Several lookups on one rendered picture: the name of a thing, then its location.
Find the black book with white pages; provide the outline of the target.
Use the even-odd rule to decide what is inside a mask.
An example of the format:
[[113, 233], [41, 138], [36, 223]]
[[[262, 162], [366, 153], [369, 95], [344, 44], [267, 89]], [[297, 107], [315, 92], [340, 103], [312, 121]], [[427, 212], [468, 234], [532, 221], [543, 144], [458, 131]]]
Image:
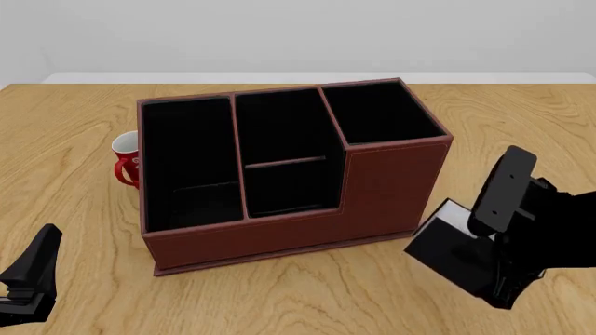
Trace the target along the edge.
[[485, 301], [494, 290], [494, 239], [475, 236], [467, 228], [470, 210], [445, 199], [415, 231], [406, 253]]

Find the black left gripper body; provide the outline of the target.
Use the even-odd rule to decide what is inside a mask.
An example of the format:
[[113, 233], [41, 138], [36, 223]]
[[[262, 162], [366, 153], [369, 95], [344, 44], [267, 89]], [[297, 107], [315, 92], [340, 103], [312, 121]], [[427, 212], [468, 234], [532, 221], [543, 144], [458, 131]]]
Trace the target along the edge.
[[56, 303], [54, 279], [25, 284], [22, 281], [0, 280], [7, 285], [8, 295], [0, 297], [0, 326], [45, 323]]

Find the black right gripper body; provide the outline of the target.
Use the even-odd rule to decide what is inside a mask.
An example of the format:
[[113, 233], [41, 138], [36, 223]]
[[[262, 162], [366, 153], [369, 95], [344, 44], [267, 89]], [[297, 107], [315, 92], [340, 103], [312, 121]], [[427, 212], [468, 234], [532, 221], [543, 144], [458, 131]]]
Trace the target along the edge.
[[531, 248], [516, 242], [510, 234], [496, 234], [492, 252], [494, 274], [489, 304], [497, 309], [512, 309], [530, 284], [543, 278], [546, 267], [539, 264]]

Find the red-brown desk caddy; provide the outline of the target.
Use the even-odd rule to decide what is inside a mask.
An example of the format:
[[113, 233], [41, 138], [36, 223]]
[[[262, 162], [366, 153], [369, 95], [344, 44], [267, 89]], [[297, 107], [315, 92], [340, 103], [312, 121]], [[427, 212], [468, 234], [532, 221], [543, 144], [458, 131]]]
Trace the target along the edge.
[[140, 100], [155, 275], [396, 239], [452, 134], [398, 78]]

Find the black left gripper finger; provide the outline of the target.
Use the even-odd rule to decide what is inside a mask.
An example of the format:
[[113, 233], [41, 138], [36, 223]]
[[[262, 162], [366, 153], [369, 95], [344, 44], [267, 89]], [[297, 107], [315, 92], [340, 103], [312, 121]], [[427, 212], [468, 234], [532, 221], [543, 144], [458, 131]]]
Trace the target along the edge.
[[55, 272], [61, 237], [62, 232], [56, 225], [44, 225], [23, 253], [0, 274], [0, 282], [7, 285], [9, 298], [17, 297], [17, 292], [57, 297]]

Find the red mug with white inside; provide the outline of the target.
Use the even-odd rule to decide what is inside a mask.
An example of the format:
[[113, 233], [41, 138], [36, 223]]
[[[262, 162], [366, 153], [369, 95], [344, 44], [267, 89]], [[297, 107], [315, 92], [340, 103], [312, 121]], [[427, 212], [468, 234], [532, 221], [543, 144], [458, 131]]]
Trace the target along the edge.
[[118, 159], [114, 166], [117, 180], [139, 189], [138, 131], [133, 130], [118, 136], [112, 142], [112, 150]]

